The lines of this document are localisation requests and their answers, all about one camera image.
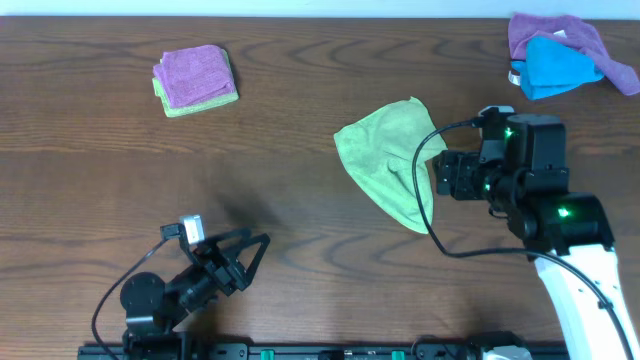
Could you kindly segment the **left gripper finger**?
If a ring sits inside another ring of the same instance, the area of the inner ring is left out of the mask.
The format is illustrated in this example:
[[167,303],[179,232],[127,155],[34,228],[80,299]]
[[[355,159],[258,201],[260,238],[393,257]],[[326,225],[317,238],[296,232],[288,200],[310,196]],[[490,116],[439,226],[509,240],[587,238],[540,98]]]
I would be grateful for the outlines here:
[[249,228],[239,228],[211,235],[205,241],[204,257],[209,259],[237,259],[250,236],[251,230]]
[[[243,239],[237,245],[236,262],[238,263],[242,285],[250,285],[253,282],[270,242],[271,239],[267,234],[261,234],[250,239]],[[248,265],[245,264],[243,259],[243,254],[247,251],[252,253]]]

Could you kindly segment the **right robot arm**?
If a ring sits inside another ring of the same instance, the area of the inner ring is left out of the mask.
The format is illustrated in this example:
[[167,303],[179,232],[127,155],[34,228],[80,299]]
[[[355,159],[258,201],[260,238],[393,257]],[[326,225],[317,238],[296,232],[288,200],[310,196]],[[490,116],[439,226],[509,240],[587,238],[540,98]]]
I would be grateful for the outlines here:
[[506,220],[547,289],[570,358],[638,358],[605,210],[595,195],[569,189],[564,124],[497,108],[464,124],[480,130],[481,146],[434,158],[438,194],[484,200]]

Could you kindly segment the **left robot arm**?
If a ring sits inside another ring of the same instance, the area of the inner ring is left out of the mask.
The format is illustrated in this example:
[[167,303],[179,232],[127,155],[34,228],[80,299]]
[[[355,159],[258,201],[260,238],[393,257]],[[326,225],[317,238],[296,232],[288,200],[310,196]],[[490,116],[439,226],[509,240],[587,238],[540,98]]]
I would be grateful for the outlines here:
[[126,326],[133,336],[170,333],[188,315],[209,305],[220,294],[230,296],[251,285],[270,244],[266,234],[254,236],[248,228],[200,238],[183,224],[161,228],[164,240],[176,239],[191,265],[170,282],[151,272],[140,272],[124,283],[120,302]]

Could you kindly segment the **light green microfiber cloth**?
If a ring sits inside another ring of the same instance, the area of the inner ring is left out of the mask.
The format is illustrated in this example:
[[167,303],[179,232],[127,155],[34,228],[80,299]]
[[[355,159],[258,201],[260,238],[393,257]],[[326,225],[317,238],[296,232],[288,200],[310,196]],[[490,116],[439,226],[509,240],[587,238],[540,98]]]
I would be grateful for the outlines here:
[[384,212],[408,229],[425,234],[433,218],[433,194],[426,162],[447,149],[437,135],[412,164],[422,140],[436,130],[417,98],[388,104],[334,134],[342,165]]

